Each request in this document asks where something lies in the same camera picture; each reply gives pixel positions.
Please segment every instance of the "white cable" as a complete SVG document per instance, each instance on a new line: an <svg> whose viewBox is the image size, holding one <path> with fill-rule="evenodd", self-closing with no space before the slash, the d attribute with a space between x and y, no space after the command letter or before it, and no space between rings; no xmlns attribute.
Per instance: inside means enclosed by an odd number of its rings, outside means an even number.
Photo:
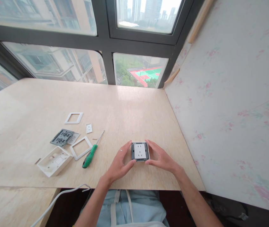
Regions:
<svg viewBox="0 0 269 227"><path fill-rule="evenodd" d="M84 189L82 192L88 191L90 189L90 186L87 184L82 184L79 187L75 188L75 189L70 189L70 190L66 190L66 191L62 191L60 192L55 199L51 202L51 204L49 205L49 207L45 210L45 212L41 215L41 217L38 218L38 220L35 221L35 223L31 226L34 227L36 226L36 224L47 214L47 212L50 210L50 208L54 205L54 203L56 202L56 200L59 198L60 195L64 194L64 193L68 193L68 192L73 192L78 190L80 187L82 187L83 185L87 186L88 189Z"/></svg>

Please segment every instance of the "finger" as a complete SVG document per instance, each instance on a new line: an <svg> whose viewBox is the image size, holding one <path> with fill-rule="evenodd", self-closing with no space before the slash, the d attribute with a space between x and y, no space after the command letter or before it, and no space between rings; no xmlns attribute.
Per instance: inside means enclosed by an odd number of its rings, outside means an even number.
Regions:
<svg viewBox="0 0 269 227"><path fill-rule="evenodd" d="M120 148L119 153L121 153L121 156L122 156L122 157L125 156L125 154L127 153L128 148L131 146L131 144L132 144L132 141L129 140L126 144L124 144L124 145Z"/></svg>
<svg viewBox="0 0 269 227"><path fill-rule="evenodd" d="M149 159L149 160L147 160L145 162L145 164L146 165L150 165L150 166L156 166L156 167L160 168L160 162L159 161L156 161L156 160Z"/></svg>
<svg viewBox="0 0 269 227"><path fill-rule="evenodd" d="M128 171L135 165L136 162L137 161L133 159L129 163L127 163L126 166L123 167L123 171L125 171L125 174L128 173Z"/></svg>
<svg viewBox="0 0 269 227"><path fill-rule="evenodd" d="M158 153L158 148L159 148L159 146L156 144L156 143L154 143L154 142L152 142L152 141L150 141L150 140L145 140L146 142L147 142L147 144L156 152L156 153Z"/></svg>

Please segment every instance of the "strap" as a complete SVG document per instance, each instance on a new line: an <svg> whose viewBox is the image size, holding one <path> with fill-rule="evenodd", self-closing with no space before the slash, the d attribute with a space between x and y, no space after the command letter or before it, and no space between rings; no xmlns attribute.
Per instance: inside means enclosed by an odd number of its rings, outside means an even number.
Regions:
<svg viewBox="0 0 269 227"><path fill-rule="evenodd" d="M110 219L111 219L111 226L117 225L117 215L116 215L116 203L119 202L120 199L120 189L116 191L115 200L110 205Z"/></svg>
<svg viewBox="0 0 269 227"><path fill-rule="evenodd" d="M130 215L131 215L131 222L134 222L134 218L132 216L132 204L131 204L131 199L130 199L130 195L128 190L126 189L126 194L127 194L127 198L128 198L128 202L129 202L129 208L130 208Z"/></svg>

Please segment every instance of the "wall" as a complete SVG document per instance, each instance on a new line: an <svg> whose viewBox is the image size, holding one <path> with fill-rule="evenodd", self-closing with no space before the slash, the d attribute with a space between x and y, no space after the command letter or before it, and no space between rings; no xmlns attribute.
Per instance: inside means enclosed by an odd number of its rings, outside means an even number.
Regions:
<svg viewBox="0 0 269 227"><path fill-rule="evenodd" d="M216 1L165 91L207 192L269 210L269 1Z"/></svg>

